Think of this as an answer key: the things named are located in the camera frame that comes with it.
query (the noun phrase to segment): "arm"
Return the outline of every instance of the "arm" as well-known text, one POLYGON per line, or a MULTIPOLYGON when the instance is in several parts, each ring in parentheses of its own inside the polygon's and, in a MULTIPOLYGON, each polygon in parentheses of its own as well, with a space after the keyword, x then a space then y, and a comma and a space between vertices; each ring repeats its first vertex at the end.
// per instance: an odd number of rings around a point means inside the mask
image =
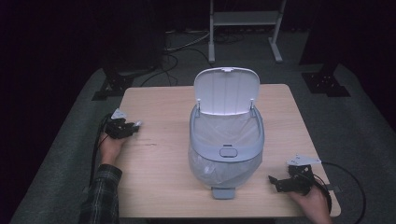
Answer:
POLYGON ((114 164, 126 138, 113 139, 102 134, 99 141, 101 165, 88 192, 87 201, 81 205, 78 223, 119 223, 117 187, 122 171, 114 164))
POLYGON ((318 187, 313 186, 305 196, 296 192, 288 192, 288 195, 300 205, 306 217, 313 223, 332 224, 326 197, 318 187))

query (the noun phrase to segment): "white rack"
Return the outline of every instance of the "white rack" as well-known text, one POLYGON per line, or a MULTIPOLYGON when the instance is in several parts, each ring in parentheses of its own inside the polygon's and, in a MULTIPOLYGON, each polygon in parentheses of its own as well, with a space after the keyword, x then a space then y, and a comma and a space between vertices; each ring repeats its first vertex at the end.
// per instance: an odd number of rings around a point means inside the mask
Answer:
POLYGON ((286 1, 287 0, 282 0, 279 11, 214 12, 213 0, 210 0, 209 62, 215 62, 215 43, 213 40, 215 26, 274 25, 274 34, 272 37, 268 38, 268 42, 274 53, 276 62, 282 63, 283 60, 277 48, 276 40, 286 1))

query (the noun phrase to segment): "metal stand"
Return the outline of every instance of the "metal stand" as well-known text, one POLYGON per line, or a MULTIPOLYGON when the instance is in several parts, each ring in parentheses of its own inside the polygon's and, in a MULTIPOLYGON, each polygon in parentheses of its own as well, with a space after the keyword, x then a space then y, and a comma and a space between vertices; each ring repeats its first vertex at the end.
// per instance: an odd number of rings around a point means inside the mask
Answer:
POLYGON ((268 38, 277 63, 282 63, 279 49, 276 45, 280 24, 283 19, 287 0, 282 0, 279 11, 251 11, 251 12, 214 12, 213 0, 210 0, 210 26, 209 26, 209 62, 215 62, 214 26, 229 25, 274 25, 275 31, 268 38))
POLYGON ((122 76, 119 74, 114 64, 110 62, 108 57, 104 57, 102 60, 102 66, 106 74, 106 80, 104 81, 101 90, 97 91, 92 97, 93 101, 104 101, 109 96, 123 96, 126 89, 132 86, 134 77, 140 75, 122 76))
POLYGON ((338 63, 325 63, 317 73, 302 73, 308 89, 312 93, 326 93, 329 97, 347 97, 349 92, 340 86, 333 73, 338 63))

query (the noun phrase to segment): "gray carpet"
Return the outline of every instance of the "gray carpet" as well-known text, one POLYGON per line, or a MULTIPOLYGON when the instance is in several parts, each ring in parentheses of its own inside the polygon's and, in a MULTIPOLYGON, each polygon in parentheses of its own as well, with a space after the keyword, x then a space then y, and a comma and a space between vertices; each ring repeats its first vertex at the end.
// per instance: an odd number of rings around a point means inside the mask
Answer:
MULTIPOLYGON (((355 75, 341 64, 335 76, 351 97, 329 98, 325 94, 310 93, 301 73, 318 71, 320 64, 298 65, 307 33, 280 33, 277 42, 283 63, 275 63, 267 43, 268 36, 270 34, 238 35, 243 40, 231 45, 216 45, 216 63, 213 66, 245 67, 255 71, 263 84, 289 85, 320 158, 345 167, 362 183, 367 196, 367 210, 361 223, 394 223, 395 132, 365 94, 355 75)), ((168 47, 188 43, 194 38, 196 35, 169 35, 168 47)), ((192 48, 207 54, 206 44, 192 48)), ((210 68, 197 51, 186 49, 173 55, 178 61, 176 68, 169 71, 172 77, 168 79, 166 74, 161 74, 146 82, 145 86, 192 85, 199 72, 210 68)), ((163 57, 164 69, 174 64, 174 58, 163 57)), ((153 74, 155 72, 136 78, 133 86, 140 86, 153 74)), ((116 109, 121 100, 121 97, 109 97, 105 101, 92 101, 104 80, 105 74, 99 69, 82 89, 12 223, 77 222, 79 205, 85 199, 82 191, 89 182, 92 147, 99 121, 116 109)), ((362 208, 357 185, 341 170, 331 166, 325 166, 325 169, 331 183, 341 189, 336 196, 342 214, 333 219, 334 223, 354 223, 362 208)), ((309 222, 298 217, 279 218, 276 223, 309 222)))

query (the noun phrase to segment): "white shelf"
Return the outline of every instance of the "white shelf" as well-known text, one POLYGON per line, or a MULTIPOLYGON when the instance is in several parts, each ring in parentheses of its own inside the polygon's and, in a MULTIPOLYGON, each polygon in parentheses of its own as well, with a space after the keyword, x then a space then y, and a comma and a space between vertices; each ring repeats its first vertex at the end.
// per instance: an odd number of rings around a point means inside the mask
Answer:
POLYGON ((275 25, 278 11, 215 12, 215 26, 228 25, 275 25))

